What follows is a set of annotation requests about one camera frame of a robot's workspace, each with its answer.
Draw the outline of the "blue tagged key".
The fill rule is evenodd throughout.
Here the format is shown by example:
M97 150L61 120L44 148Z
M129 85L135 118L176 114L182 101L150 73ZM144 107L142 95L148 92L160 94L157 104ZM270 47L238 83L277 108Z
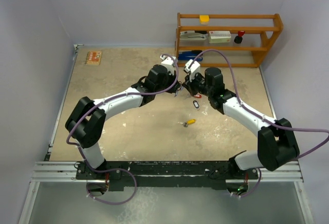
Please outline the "blue tagged key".
M180 88L178 88L177 90L176 90L176 92L175 92L175 95L174 95L174 97L177 97L178 96L178 94L179 94L179 92L180 91L182 91L183 90L183 86L181 86Z

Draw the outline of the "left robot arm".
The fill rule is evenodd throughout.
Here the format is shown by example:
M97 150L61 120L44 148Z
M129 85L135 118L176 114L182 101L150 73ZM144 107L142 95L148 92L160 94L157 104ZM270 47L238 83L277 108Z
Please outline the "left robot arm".
M77 141L75 145L89 163L87 171L93 178L100 179L106 172L99 146L105 122L123 111L152 102L158 94L176 92L180 87L177 79L178 67L170 70L164 64L157 64L147 76L121 93L95 100L83 97L78 101L65 123L69 132L67 143L72 144L71 137Z

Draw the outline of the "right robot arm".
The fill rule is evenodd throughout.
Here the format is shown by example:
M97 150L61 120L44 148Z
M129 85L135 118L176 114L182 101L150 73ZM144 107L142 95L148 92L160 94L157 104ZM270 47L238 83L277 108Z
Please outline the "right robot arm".
M199 67L185 67L187 74L183 87L191 95L202 94L212 108L233 118L250 130L257 138L257 150L241 152L231 158L229 174L241 178L248 169L264 167L274 171L296 159L300 150L291 123L264 115L238 100L236 92L225 88L222 72L210 67L201 74Z

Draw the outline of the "blue black stapler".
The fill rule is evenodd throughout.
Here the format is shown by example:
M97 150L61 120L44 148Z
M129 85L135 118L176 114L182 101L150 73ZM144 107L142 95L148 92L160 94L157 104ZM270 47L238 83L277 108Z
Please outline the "blue black stapler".
M182 51L178 54L179 61L189 61L196 58L202 51L201 50L190 50L190 51Z

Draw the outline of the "yellow tagged key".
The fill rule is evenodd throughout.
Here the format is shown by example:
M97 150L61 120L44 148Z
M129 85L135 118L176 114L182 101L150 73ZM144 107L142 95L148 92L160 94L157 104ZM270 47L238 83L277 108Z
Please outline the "yellow tagged key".
M185 122L178 122L178 124L182 125L183 127L188 127L189 125L192 125L196 122L196 119L190 119Z

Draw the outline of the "wooden shelf rack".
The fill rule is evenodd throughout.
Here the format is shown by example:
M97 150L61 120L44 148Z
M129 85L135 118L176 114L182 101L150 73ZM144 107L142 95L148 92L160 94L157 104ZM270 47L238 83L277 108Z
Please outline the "wooden shelf rack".
M260 67L284 29L279 14L177 15L175 55L185 51L250 52L252 61L234 67Z

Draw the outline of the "white red box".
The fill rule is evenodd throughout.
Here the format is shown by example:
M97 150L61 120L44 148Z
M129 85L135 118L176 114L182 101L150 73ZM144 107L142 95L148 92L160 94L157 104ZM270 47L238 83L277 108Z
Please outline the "white red box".
M230 31L209 31L209 43L229 43L231 41Z

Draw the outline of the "red black stamp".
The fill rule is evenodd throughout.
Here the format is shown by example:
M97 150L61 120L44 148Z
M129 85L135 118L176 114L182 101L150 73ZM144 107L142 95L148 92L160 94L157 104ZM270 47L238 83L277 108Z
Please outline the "red black stamp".
M234 42L235 42L236 44L241 44L242 41L243 41L243 36L244 36L244 34L245 34L245 31L238 31L238 32L237 32L237 35L236 35L235 38L234 38Z

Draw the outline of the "white grey stapler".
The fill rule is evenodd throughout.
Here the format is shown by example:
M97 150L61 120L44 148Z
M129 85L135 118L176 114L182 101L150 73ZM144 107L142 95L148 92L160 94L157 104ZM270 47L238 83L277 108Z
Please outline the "white grey stapler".
M207 36L207 31L188 30L180 32L179 38L183 41L203 41Z

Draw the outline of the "yellow lidded container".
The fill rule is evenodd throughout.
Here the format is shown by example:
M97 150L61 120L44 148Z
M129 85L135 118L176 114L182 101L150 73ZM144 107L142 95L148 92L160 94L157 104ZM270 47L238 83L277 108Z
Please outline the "yellow lidded container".
M199 15L199 23L201 25L207 25L209 24L209 21L210 21L209 15L205 15L205 14Z

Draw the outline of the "orange spiral notepad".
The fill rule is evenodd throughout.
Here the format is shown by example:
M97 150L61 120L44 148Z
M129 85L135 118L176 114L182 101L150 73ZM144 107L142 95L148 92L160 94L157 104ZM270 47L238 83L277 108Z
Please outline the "orange spiral notepad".
M102 58L102 51L89 51L85 64L89 66L99 66Z

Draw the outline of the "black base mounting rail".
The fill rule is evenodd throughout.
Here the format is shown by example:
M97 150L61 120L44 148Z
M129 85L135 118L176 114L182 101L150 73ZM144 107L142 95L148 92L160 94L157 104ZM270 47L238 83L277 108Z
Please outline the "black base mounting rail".
M256 169L240 170L230 161L107 161L98 172L78 162L76 179L88 183L100 180L109 184L109 191L123 191L125 187L141 188L211 188L238 189L229 181L245 184L258 179Z

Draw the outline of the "aluminium frame rail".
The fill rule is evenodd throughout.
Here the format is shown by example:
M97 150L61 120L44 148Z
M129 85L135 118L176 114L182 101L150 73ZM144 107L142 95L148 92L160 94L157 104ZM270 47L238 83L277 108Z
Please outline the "aluminium frame rail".
M74 182L77 169L74 162L36 162L31 176L32 182Z

